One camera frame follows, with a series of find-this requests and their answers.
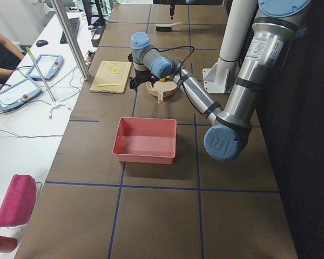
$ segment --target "black mouse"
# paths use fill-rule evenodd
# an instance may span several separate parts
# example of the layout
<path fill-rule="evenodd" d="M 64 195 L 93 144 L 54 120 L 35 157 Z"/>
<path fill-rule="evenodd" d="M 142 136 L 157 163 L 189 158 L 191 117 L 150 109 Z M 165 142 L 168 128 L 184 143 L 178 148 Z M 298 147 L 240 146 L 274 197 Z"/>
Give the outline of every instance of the black mouse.
<path fill-rule="evenodd" d="M 47 45 L 48 42 L 46 40 L 43 40 L 43 39 L 39 39 L 37 42 L 36 42 L 36 46 L 38 47 L 42 47 L 44 45 Z"/>

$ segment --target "wooden pan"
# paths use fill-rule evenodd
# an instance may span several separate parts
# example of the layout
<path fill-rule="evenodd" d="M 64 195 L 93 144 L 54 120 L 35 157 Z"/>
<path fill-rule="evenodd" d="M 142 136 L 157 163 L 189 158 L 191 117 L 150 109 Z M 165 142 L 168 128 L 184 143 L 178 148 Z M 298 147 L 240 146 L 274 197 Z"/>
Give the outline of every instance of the wooden pan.
<path fill-rule="evenodd" d="M 149 94 L 157 97 L 157 103 L 161 104 L 163 102 L 163 97 L 171 96 L 176 92 L 177 85 L 173 81 L 157 81 L 153 87 L 150 83 L 146 83 L 146 88 Z"/>

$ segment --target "white table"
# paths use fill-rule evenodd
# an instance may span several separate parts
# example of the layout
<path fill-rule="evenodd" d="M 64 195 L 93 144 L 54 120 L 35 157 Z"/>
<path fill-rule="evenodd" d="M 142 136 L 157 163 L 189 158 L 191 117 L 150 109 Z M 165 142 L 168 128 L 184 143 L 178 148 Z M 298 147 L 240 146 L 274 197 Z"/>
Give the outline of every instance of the white table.
<path fill-rule="evenodd" d="M 87 28 L 85 17 L 82 17 L 81 13 L 67 13 L 67 15 L 69 18 L 81 17 L 77 41 L 83 56 L 86 55 L 88 50 L 96 50 L 92 47 L 91 32 Z M 77 66 L 69 45 L 59 43 L 61 34 L 62 28 L 57 17 L 54 16 L 37 39 L 45 39 L 49 44 L 43 47 L 37 47 L 34 44 L 31 47 L 35 57 L 41 53 L 59 54 L 64 57 L 64 64 L 61 70 L 48 82 L 49 86 L 54 85 Z M 27 65 L 32 65 L 32 60 L 28 54 L 18 67 Z M 21 71 L 25 74 L 28 70 L 21 69 Z M 7 84 L 13 85 L 23 79 L 24 77 L 18 71 L 15 71 L 7 81 Z M 57 100 L 63 100 L 76 94 L 65 101 L 70 109 L 73 109 L 78 98 L 77 93 L 84 81 L 78 68 L 74 70 L 71 82 L 74 87 L 70 85 L 71 79 L 72 73 L 53 86 L 51 91 Z M 35 102 L 35 100 L 43 100 L 49 104 L 52 103 L 43 83 L 38 82 L 38 85 L 41 86 L 44 92 L 31 103 L 25 104 L 15 111 L 0 114 L 0 129 L 20 136 L 63 135 L 71 110 L 61 106 L 53 110 L 52 119 L 50 119 L 49 112 L 51 106 L 42 101 Z M 61 139 L 61 137 L 15 138 L 11 134 L 0 131 L 0 206 L 14 174 L 29 174 L 36 181 L 45 181 Z M 22 239 L 23 234 L 24 229 L 0 229 L 0 235 L 14 236 L 18 241 Z M 9 254 L 0 253 L 0 258 L 14 258 L 16 251 L 17 248 Z"/>

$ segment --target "light blue tablet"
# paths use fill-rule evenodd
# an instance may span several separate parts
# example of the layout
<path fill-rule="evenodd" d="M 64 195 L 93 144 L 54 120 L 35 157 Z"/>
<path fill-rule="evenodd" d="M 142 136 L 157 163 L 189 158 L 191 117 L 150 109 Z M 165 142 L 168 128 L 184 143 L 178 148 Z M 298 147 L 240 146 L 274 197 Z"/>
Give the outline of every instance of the light blue tablet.
<path fill-rule="evenodd" d="M 36 59 L 36 63 L 41 70 L 44 79 L 48 81 L 57 74 L 63 62 L 64 58 L 60 55 L 40 54 Z M 25 76 L 34 80 L 42 80 L 37 69 L 35 68 L 35 65 L 28 70 Z"/>
<path fill-rule="evenodd" d="M 19 108 L 41 92 L 42 89 L 31 78 L 25 78 L 0 92 L 0 109 L 11 111 Z"/>

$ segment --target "keyboard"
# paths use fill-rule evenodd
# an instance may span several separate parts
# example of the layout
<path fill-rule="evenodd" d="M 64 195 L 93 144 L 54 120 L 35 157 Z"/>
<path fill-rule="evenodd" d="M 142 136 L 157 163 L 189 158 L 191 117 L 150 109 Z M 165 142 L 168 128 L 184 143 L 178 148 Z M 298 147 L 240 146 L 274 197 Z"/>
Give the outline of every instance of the keyboard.
<path fill-rule="evenodd" d="M 76 39 L 77 39 L 77 35 L 78 35 L 78 30 L 79 30 L 79 24 L 80 24 L 80 18 L 71 18 L 69 19 L 70 23 L 71 23 L 71 27 L 73 32 L 75 33 Z M 60 39 L 60 44 L 65 44 L 68 43 L 67 39 L 66 39 L 66 35 L 65 32 L 63 32 L 61 39 Z"/>

